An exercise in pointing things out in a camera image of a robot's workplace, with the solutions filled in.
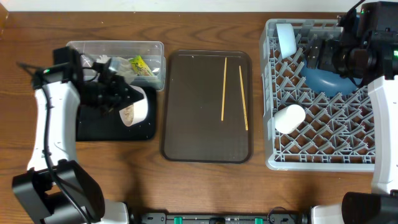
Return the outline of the yellow green snack wrapper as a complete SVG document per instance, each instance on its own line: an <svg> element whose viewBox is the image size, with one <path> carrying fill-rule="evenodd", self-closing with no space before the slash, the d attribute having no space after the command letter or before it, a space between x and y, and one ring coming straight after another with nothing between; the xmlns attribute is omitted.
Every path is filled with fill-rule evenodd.
<svg viewBox="0 0 398 224"><path fill-rule="evenodd" d="M135 56L134 58L130 58L129 62L132 66L132 69L135 71L137 75L140 76L148 76L154 77L152 70L149 66L145 63L140 55Z"/></svg>

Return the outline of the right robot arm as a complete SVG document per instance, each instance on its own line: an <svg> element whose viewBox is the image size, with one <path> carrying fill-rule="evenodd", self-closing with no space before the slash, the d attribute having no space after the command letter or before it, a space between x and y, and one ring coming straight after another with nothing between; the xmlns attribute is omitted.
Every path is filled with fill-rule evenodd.
<svg viewBox="0 0 398 224"><path fill-rule="evenodd" d="M374 115L371 193L348 192L336 205L318 205L311 223L397 223L397 3L359 1L338 18L339 40L310 45L307 67L366 86Z"/></svg>

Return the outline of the light blue small bowl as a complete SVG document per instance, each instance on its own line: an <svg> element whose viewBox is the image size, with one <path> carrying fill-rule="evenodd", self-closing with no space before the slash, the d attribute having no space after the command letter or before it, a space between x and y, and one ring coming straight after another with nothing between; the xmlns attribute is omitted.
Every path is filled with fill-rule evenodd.
<svg viewBox="0 0 398 224"><path fill-rule="evenodd" d="M279 48L282 59L297 51L294 28L291 24L276 24Z"/></svg>

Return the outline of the dark blue plate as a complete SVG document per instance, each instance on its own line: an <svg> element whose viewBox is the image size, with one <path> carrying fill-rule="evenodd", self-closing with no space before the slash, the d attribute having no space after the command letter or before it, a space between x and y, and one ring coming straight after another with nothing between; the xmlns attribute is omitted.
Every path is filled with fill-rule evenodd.
<svg viewBox="0 0 398 224"><path fill-rule="evenodd" d="M327 97L334 97L338 93L349 95L355 92L358 87L349 79L341 78L338 74L307 67L307 61L304 60L304 66L300 71L302 77L305 77L305 84L315 93L324 92Z"/></svg>

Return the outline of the white paper cup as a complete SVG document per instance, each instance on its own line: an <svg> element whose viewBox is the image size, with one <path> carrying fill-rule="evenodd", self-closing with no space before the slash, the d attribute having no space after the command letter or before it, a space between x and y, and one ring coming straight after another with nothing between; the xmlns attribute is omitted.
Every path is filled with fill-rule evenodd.
<svg viewBox="0 0 398 224"><path fill-rule="evenodd" d="M290 105L274 115L275 129L282 134L295 131L306 117L305 110L300 105Z"/></svg>

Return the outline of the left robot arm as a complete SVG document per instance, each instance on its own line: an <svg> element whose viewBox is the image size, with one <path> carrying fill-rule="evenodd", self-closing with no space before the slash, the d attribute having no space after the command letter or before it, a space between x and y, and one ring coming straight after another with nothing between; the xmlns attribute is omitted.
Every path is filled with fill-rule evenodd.
<svg viewBox="0 0 398 224"><path fill-rule="evenodd" d="M17 200L34 223L129 223L127 205L106 200L99 184L79 165L76 119L82 105L103 113L147 101L147 92L118 75L114 59L94 62L96 77L85 80L81 53L53 51L51 67L26 63L37 103L32 157L24 174L12 180Z"/></svg>

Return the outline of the white bowl with food residue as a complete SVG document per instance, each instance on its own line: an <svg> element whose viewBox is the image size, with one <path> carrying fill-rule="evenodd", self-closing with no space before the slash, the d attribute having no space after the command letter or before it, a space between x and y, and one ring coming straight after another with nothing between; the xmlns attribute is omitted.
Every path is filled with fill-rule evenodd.
<svg viewBox="0 0 398 224"><path fill-rule="evenodd" d="M144 89L138 86L132 87L142 93L144 98L119 111L121 121L127 127L143 122L149 113L149 103Z"/></svg>

